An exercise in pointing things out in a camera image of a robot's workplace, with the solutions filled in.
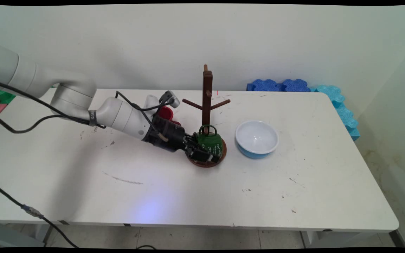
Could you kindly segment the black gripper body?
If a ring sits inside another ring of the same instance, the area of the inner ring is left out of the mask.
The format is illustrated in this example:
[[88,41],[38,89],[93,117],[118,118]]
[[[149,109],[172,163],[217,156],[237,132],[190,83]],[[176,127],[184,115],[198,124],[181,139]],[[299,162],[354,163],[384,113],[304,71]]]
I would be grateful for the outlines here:
[[185,150],[185,130],[182,126],[157,115],[153,116],[152,125],[142,139],[143,142],[170,152]]

